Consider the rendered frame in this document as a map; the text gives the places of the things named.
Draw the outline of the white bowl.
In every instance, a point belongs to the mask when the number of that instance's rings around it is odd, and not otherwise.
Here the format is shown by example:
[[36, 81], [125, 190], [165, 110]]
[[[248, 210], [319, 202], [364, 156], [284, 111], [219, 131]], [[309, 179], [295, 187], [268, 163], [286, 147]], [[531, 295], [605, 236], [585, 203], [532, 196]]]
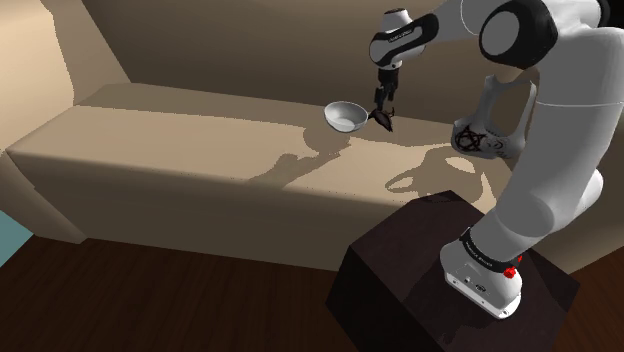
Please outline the white bowl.
[[368, 112], [363, 107], [348, 101], [329, 103], [323, 113], [328, 125], [341, 133], [355, 132], [368, 120]]

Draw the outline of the white bag with dark print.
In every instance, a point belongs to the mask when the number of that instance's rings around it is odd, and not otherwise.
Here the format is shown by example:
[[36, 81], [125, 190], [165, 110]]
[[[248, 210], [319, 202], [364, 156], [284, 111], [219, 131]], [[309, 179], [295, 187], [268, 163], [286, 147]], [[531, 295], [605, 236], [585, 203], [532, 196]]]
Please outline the white bag with dark print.
[[[529, 84], [529, 95], [515, 130], [504, 135], [491, 118], [498, 97], [510, 88]], [[537, 87], [530, 80], [500, 82], [495, 75], [485, 77], [476, 111], [453, 123], [451, 145], [457, 152], [483, 159], [512, 159], [526, 145], [525, 129], [535, 104]]]

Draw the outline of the small dark figure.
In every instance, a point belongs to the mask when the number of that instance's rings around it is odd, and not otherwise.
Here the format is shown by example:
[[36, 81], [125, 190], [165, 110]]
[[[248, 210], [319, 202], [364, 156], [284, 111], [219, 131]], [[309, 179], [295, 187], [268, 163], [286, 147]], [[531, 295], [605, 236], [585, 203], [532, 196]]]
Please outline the small dark figure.
[[384, 127], [387, 131], [393, 131], [392, 117], [395, 115], [395, 109], [391, 111], [387, 111], [384, 109], [374, 109], [372, 110], [368, 118], [374, 119], [379, 125]]

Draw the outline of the dark robot stand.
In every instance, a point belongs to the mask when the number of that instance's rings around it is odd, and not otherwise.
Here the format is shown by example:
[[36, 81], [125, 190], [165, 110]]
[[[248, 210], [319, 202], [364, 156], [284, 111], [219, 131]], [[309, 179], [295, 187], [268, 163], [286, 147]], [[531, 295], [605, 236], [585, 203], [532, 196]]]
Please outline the dark robot stand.
[[482, 213], [452, 191], [414, 199], [353, 242], [326, 300], [359, 352], [551, 352], [579, 284], [539, 253], [496, 319], [452, 288], [439, 251]]

